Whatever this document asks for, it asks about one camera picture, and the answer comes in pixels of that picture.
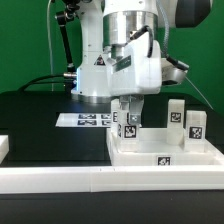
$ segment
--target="green wall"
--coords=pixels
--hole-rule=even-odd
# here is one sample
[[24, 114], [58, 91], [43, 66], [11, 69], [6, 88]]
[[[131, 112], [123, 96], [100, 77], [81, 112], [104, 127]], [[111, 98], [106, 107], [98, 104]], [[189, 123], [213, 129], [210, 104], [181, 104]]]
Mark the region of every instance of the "green wall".
[[[48, 0], [0, 1], [0, 92], [17, 90], [33, 78], [50, 74], [46, 12]], [[66, 70], [60, 31], [54, 15], [62, 1], [51, 7], [54, 73]], [[81, 31], [78, 20], [68, 24], [75, 65], [81, 63]], [[159, 30], [159, 40], [164, 30]], [[193, 29], [170, 31], [169, 53], [190, 65], [188, 77], [204, 93], [215, 110], [224, 115], [224, 1], [214, 0], [209, 17]], [[51, 86], [31, 89], [51, 90]], [[203, 99], [185, 81], [164, 92], [189, 93]]]

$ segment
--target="black cable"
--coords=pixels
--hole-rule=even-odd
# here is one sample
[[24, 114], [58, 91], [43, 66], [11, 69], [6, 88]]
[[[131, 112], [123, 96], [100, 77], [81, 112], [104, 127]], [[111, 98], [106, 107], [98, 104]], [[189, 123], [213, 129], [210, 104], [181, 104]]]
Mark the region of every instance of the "black cable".
[[135, 34], [133, 34], [130, 37], [130, 40], [136, 40], [146, 32], [149, 33], [149, 51], [147, 57], [151, 58], [153, 52], [153, 32], [149, 26], [143, 26], [140, 30], [138, 30]]
[[32, 82], [37, 82], [37, 81], [41, 81], [41, 80], [44, 80], [44, 79], [52, 79], [52, 78], [57, 78], [57, 77], [64, 77], [64, 74], [56, 74], [56, 75], [45, 75], [45, 76], [41, 76], [41, 77], [38, 77], [38, 78], [35, 78], [33, 80], [31, 80], [30, 82], [28, 83], [32, 83]]
[[31, 85], [39, 85], [39, 84], [55, 84], [55, 83], [72, 83], [71, 81], [50, 81], [50, 82], [30, 82], [27, 83], [26, 85], [23, 85], [18, 89], [18, 91], [23, 92], [26, 88], [28, 88]]

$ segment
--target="silver metal part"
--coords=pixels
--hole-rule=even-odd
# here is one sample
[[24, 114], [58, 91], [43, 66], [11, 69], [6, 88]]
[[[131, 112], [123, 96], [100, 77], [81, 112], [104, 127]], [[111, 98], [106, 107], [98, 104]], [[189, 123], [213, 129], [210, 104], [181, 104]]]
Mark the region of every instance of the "silver metal part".
[[129, 117], [128, 117], [128, 123], [130, 125], [141, 124], [141, 113], [142, 113], [143, 105], [144, 105], [143, 95], [130, 96]]
[[92, 0], [82, 0], [84, 3], [90, 3]]
[[187, 72], [174, 66], [168, 66], [162, 69], [163, 85], [181, 84], [186, 77]]
[[77, 78], [77, 74], [75, 72], [65, 72], [64, 73], [65, 78]]
[[112, 97], [99, 97], [99, 96], [84, 96], [81, 94], [71, 94], [72, 99], [75, 101], [81, 101], [85, 103], [110, 103], [112, 100]]
[[157, 16], [144, 11], [124, 11], [109, 14], [103, 19], [103, 47], [116, 46], [122, 49], [134, 32], [148, 25], [156, 37]]

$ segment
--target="white block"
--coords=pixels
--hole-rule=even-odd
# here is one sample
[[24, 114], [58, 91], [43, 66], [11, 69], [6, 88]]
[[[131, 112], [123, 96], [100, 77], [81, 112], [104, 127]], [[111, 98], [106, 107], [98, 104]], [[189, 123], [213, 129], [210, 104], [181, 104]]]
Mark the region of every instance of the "white block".
[[119, 99], [111, 101], [111, 132], [117, 135], [117, 112], [120, 109]]
[[8, 152], [9, 152], [8, 136], [1, 135], [0, 136], [0, 164]]
[[185, 151], [205, 152], [207, 115], [204, 111], [187, 111]]
[[167, 143], [182, 145], [184, 143], [184, 100], [169, 100], [167, 118]]
[[118, 110], [117, 148], [120, 152], [139, 150], [139, 125], [128, 124], [128, 110]]

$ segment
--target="white base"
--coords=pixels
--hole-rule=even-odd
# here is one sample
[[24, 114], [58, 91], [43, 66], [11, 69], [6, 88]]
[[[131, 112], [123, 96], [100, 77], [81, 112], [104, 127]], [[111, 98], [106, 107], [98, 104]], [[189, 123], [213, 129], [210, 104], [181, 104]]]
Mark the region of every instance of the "white base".
[[[0, 136], [0, 152], [7, 150], [7, 137]], [[212, 161], [201, 166], [1, 168], [0, 194], [224, 189], [222, 154], [215, 150]]]
[[200, 147], [203, 143], [204, 152], [198, 152], [196, 143], [195, 151], [186, 151], [184, 145], [170, 145], [166, 141], [166, 128], [140, 128], [138, 152], [121, 152], [117, 148], [117, 137], [107, 129], [107, 146], [113, 166], [158, 166], [158, 157], [170, 157], [170, 165], [175, 166], [224, 165], [224, 155], [207, 140], [198, 144]]

